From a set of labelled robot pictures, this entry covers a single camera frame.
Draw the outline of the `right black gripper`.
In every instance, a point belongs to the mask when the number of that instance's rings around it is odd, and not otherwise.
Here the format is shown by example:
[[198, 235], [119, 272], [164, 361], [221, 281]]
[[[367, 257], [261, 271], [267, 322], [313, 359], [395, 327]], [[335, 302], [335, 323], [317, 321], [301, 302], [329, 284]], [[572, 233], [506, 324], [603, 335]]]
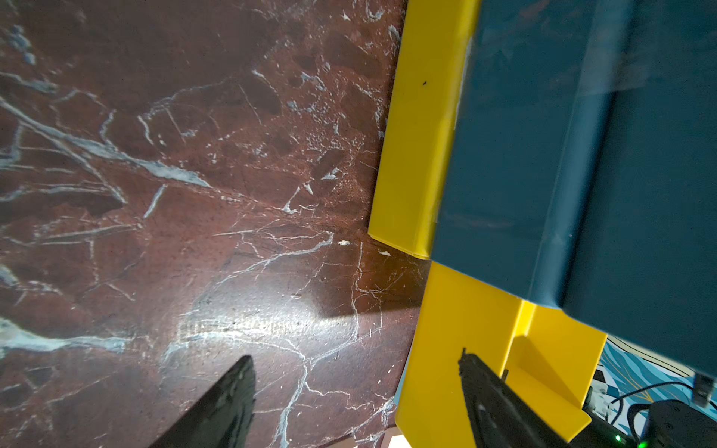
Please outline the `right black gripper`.
[[597, 418], [571, 447], [716, 447], [716, 421], [681, 401], [633, 404], [628, 433]]

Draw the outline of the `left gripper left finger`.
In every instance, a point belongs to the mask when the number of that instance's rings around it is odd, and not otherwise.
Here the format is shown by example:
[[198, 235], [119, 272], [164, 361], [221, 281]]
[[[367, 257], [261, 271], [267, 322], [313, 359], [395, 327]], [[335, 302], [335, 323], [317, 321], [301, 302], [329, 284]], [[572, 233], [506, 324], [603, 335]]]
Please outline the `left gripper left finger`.
[[243, 356], [150, 447], [243, 447], [253, 418], [256, 373]]

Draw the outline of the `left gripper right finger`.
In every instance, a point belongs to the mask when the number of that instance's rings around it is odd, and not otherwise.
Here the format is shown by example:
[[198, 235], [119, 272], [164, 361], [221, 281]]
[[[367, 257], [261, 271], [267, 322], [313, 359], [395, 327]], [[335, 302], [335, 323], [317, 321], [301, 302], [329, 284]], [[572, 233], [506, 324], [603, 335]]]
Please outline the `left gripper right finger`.
[[459, 377], [477, 447], [569, 445], [475, 354], [461, 353]]

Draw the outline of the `teal yellow drawer cabinet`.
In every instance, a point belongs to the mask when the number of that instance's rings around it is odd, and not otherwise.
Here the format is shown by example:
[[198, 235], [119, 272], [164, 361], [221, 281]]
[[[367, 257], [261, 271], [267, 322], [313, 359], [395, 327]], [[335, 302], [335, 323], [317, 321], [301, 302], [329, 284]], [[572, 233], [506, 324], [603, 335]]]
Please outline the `teal yellow drawer cabinet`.
[[410, 446], [477, 447], [463, 351], [568, 446], [633, 404], [716, 421], [715, 3], [409, 2], [369, 234], [431, 264]]

